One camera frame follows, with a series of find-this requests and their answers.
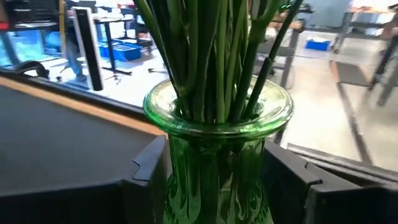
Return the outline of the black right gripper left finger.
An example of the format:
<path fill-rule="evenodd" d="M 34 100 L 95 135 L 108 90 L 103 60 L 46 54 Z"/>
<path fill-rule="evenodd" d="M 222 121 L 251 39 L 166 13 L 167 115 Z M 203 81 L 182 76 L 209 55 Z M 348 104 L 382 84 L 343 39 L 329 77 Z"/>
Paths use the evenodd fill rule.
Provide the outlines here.
<path fill-rule="evenodd" d="M 0 224 L 162 224 L 166 144 L 156 137 L 120 179 L 0 194 Z"/>

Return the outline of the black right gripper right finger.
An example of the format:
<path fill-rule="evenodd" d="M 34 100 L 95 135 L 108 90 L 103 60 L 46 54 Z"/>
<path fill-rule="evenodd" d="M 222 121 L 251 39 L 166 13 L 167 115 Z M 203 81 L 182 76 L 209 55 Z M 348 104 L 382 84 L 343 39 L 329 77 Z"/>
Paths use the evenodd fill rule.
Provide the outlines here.
<path fill-rule="evenodd" d="M 264 185 L 274 224 L 398 224 L 398 180 L 270 141 Z"/>

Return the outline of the green glass vase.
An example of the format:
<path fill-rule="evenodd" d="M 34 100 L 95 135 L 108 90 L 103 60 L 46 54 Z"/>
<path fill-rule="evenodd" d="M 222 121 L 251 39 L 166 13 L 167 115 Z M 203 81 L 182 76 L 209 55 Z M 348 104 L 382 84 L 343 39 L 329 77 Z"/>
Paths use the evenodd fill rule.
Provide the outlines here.
<path fill-rule="evenodd" d="M 165 190 L 163 224 L 273 224 L 261 180 L 266 137 L 292 117 L 289 93 L 266 81 L 253 119 L 200 124 L 178 113 L 169 80 L 144 98 L 147 117 L 169 139 L 172 173 Z"/>

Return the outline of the blue plastic bin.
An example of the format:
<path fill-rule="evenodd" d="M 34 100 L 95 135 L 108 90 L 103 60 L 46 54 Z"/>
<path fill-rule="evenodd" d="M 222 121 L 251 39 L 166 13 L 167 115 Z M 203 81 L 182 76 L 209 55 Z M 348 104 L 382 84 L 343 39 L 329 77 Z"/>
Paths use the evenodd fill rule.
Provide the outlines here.
<path fill-rule="evenodd" d="M 98 42 L 101 57 L 110 58 L 106 42 Z M 141 46 L 120 41 L 112 41 L 113 58 L 117 61 L 128 62 L 141 58 Z"/>
<path fill-rule="evenodd" d="M 306 41 L 305 48 L 311 50 L 328 51 L 331 41 L 327 39 L 310 38 Z"/>

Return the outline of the person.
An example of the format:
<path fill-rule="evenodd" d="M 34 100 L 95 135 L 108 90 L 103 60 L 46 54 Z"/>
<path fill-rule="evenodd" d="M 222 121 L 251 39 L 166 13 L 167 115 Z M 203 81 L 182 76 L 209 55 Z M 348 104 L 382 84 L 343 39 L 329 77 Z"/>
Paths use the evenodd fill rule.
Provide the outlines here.
<path fill-rule="evenodd" d="M 66 58 L 68 65 L 75 74 L 75 80 L 85 83 L 86 76 L 83 74 L 83 68 L 80 61 L 80 48 L 77 41 L 76 30 L 72 19 L 73 11 L 71 8 L 66 10 L 65 15 L 65 43 Z"/>

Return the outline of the black pedestal table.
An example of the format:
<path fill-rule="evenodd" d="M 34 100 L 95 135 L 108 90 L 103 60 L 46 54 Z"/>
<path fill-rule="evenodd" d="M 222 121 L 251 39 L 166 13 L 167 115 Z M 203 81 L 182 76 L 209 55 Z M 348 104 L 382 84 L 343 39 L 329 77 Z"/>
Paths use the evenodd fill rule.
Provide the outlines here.
<path fill-rule="evenodd" d="M 112 18 L 94 18 L 95 24 L 103 24 L 105 28 L 105 33 L 106 33 L 106 43 L 108 46 L 108 53 L 109 53 L 109 62 L 110 62 L 110 67 L 103 67 L 103 69 L 113 72 L 114 74 L 121 74 L 121 75 L 127 75 L 131 76 L 132 72 L 126 72 L 123 70 L 118 70 L 116 68 L 116 63 L 114 59 L 114 54 L 113 54 L 113 46 L 112 46 L 112 37 L 111 37 L 111 29 L 110 29 L 110 23 L 116 23 L 116 22 L 127 22 L 129 19 L 112 19 Z"/>

